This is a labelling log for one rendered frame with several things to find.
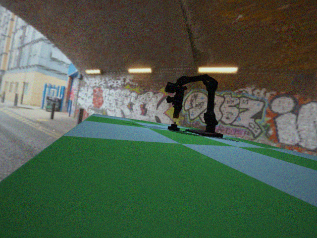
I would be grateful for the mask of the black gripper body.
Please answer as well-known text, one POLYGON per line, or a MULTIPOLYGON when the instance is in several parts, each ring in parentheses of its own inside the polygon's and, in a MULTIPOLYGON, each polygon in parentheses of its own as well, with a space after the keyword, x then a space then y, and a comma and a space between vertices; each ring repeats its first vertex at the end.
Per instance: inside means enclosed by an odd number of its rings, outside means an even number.
POLYGON ((182 95, 182 94, 175 94, 175 100, 172 101, 172 104, 175 106, 183 107, 183 105, 182 105, 183 97, 184 97, 184 95, 182 95))

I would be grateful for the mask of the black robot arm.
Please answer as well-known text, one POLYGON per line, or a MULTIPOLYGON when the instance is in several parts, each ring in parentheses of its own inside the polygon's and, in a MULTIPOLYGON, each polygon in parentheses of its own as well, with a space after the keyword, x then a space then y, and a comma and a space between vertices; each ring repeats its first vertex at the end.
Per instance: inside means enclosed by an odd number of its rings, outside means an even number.
POLYGON ((203 84, 206 86, 208 92, 207 111, 206 113, 204 113, 203 117, 205 124, 207 124, 205 132, 216 133, 215 127, 216 125, 218 125, 218 121, 216 120, 214 113, 214 99, 218 82, 214 78, 208 76, 207 74, 192 77, 182 76, 177 80, 176 83, 168 82, 165 91, 169 93, 176 92, 176 94, 184 95, 184 91, 188 88, 182 85, 197 81, 202 81, 203 84))

